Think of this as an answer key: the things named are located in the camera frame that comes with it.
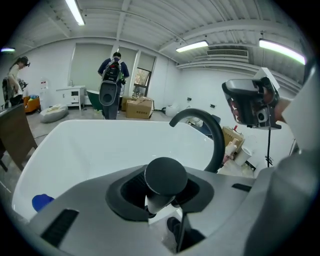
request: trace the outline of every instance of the white cabinet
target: white cabinet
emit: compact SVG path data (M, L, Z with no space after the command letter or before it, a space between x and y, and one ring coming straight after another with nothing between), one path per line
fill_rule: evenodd
M68 107L85 106L85 87L84 86L70 86L56 90L57 103L65 104Z

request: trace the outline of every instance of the cardboard box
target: cardboard box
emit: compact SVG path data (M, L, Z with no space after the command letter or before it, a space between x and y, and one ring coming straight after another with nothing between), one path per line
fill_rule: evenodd
M137 100L126 101L127 118L150 119L154 111L154 100L148 97L140 97Z
M242 144L245 142L245 137L243 136L243 134L237 133L234 130L231 130L229 127L224 126L222 128L222 133L223 133L223 137L224 137L224 144L225 147L229 144L229 142L232 142L234 139L237 139L237 143L236 143L236 150L235 152L239 152L241 150L241 146Z
M122 102L121 102L121 111L126 111L126 109L127 109L127 101L135 101L136 99L137 99L136 97L123 96L122 97Z

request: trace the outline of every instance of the white ceiling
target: white ceiling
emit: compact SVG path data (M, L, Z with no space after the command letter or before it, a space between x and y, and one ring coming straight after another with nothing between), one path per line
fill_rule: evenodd
M285 86L289 84L292 90L301 87L302 64L258 47L259 39L264 38L302 53L298 27L267 0L78 0L78 5L85 26L77 24L65 0L42 1L17 28L8 46L22 54L68 38L111 38L145 46L181 65L191 63L183 68L250 74L262 66L279 73L278 78L284 75ZM200 40L206 40L210 49L248 50L249 64L198 62L208 47L176 52Z

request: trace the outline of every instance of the air conditioner vent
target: air conditioner vent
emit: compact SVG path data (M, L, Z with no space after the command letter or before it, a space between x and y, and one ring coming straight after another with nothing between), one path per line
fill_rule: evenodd
M248 58L248 51L241 50L241 49L214 49L214 50L207 50L206 54L209 56L227 55L227 56L239 56L242 58Z

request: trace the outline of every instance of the white bathtub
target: white bathtub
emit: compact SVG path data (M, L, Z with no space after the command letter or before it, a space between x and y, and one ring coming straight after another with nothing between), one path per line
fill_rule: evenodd
M57 198L88 179L170 157L203 170L214 149L211 139L185 123L133 120L70 120L60 123L26 164L12 208L30 220L35 195Z

